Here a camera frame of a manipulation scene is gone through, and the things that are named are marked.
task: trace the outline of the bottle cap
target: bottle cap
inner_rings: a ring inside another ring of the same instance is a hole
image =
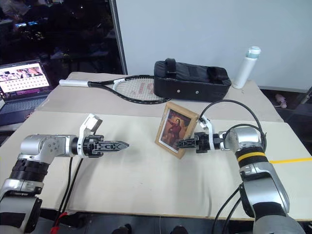
[[[257,59],[261,53],[261,49],[258,46],[252,46],[249,47],[246,57],[252,58],[252,59]]]

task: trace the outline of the white water bottle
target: white water bottle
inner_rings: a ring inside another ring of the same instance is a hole
[[[250,73],[252,72],[255,62],[257,61],[261,50],[257,46],[249,47],[246,56],[239,68],[235,80],[232,82],[233,88],[241,89],[244,87]]]

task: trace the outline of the laptop screen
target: laptop screen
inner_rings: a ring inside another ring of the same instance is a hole
[[[0,66],[0,95],[4,100],[37,96],[51,90],[39,60]]]

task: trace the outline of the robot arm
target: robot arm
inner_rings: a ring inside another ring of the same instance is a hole
[[[42,200],[35,195],[55,157],[101,157],[129,145],[122,141],[103,141],[95,135],[102,120],[90,114],[75,135],[30,135],[20,146],[11,175],[0,190],[0,233],[30,233],[35,229]]]
[[[204,119],[200,125],[205,128],[211,123]],[[242,184],[239,186],[245,213],[255,218],[253,233],[304,234],[301,226],[291,217],[289,198],[272,164],[265,156],[257,131],[252,127],[233,128],[214,134],[212,127],[205,132],[195,133],[193,139],[181,140],[178,148],[196,148],[197,153],[212,149],[231,150],[240,167]]]

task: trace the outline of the picture frame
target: picture frame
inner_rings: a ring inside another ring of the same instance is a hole
[[[192,135],[198,116],[197,113],[182,106],[167,102],[155,143],[181,159],[185,154],[185,149],[178,149],[174,144]]]

